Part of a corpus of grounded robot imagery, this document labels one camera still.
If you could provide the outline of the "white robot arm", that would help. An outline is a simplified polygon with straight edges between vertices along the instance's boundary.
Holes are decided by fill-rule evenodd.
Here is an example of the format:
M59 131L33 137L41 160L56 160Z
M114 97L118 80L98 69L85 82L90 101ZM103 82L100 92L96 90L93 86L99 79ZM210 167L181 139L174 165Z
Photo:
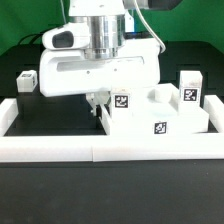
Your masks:
M159 55L166 47L152 31L138 36L126 14L171 10L181 1L70 0L70 21L42 36L40 92L56 97L128 88L133 113L147 114L146 92L160 82Z

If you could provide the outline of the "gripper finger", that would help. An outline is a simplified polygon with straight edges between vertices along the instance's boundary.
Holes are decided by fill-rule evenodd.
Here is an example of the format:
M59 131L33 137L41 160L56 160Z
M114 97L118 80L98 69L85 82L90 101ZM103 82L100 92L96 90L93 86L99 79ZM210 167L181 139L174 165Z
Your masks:
M92 107L93 115L96 116L98 105L110 104L110 94L108 92L87 93L86 100Z

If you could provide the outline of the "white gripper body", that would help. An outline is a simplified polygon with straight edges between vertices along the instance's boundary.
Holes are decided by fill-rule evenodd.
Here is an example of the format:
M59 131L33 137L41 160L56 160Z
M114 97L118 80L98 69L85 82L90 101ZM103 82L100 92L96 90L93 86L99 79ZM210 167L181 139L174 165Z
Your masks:
M129 39L117 57L103 60L85 59L81 50L45 50L40 60L40 91L53 97L149 88L160 81L159 53L153 38Z

